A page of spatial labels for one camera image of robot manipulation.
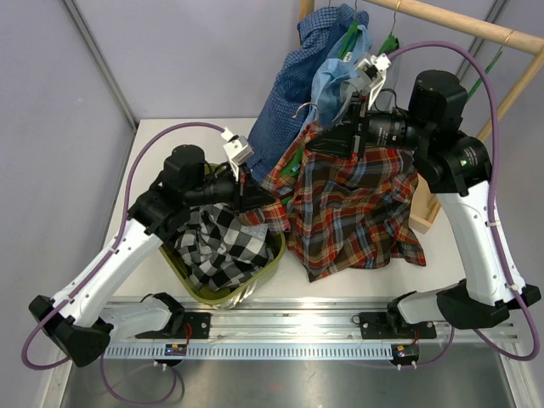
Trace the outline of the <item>green hanger of plaid shirt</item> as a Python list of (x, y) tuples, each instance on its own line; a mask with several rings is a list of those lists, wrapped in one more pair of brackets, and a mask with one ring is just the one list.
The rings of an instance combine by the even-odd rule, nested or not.
[(296, 119), (298, 113), (304, 107), (309, 108), (309, 113), (304, 120), (300, 134), (290, 146), (290, 155), (285, 154), (285, 156), (289, 158), (289, 161), (284, 164), (279, 173), (280, 181), (291, 182), (287, 187), (280, 188), (280, 202), (282, 205), (286, 205), (293, 198), (294, 187), (292, 182), (297, 181), (298, 175), (300, 174), (303, 151), (305, 144), (309, 141), (309, 133), (319, 127), (320, 108), (315, 102), (306, 102), (300, 105), (292, 118)]

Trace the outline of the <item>black white checkered shirt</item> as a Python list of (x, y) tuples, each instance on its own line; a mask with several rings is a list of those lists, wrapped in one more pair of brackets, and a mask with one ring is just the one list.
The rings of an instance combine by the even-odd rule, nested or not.
[(241, 224), (227, 205), (208, 204), (190, 212), (174, 248), (192, 284), (217, 292), (246, 283), (274, 259), (267, 234), (264, 224)]

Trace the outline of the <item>red plaid shirt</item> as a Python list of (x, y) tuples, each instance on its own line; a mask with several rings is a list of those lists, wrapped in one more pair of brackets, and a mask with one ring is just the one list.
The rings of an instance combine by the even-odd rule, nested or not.
[(304, 148), (293, 198), (282, 205), (280, 189), (291, 182), (280, 181), (279, 173), (290, 146), (262, 182), (275, 203), (239, 215), (244, 225), (266, 224), (284, 233), (309, 281), (348, 268), (379, 269), (394, 258), (425, 266), (409, 225), (418, 184), (410, 153), (370, 147), (351, 161)]

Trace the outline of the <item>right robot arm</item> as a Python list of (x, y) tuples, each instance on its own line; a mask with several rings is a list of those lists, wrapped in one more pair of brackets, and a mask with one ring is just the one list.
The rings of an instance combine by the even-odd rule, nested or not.
[(413, 154), (450, 222), (465, 279), (429, 292), (409, 292), (391, 301), (388, 331), (410, 336), (416, 325), (445, 321), (456, 329), (497, 326), (513, 309), (541, 300), (537, 286), (524, 281), (496, 214), (489, 215), (492, 165), (485, 145), (460, 131), (467, 90), (447, 71), (424, 71), (415, 80), (409, 107), (368, 112), (368, 98), (355, 93), (340, 122), (317, 133), (310, 150), (342, 159), (362, 156), (366, 147), (396, 148)]

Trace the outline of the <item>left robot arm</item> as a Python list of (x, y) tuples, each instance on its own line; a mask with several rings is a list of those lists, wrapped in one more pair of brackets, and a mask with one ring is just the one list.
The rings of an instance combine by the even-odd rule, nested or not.
[(224, 145), (227, 169), (206, 169), (203, 149), (176, 147), (150, 188), (126, 209), (119, 232), (87, 268), (52, 297), (36, 296), (29, 310), (43, 331), (78, 367), (97, 360), (110, 343), (141, 334), (173, 338), (184, 331), (184, 307), (162, 292), (133, 306), (104, 310), (111, 295), (163, 244), (174, 241), (190, 211), (225, 203), (238, 212), (273, 202), (252, 180), (252, 149), (239, 140)]

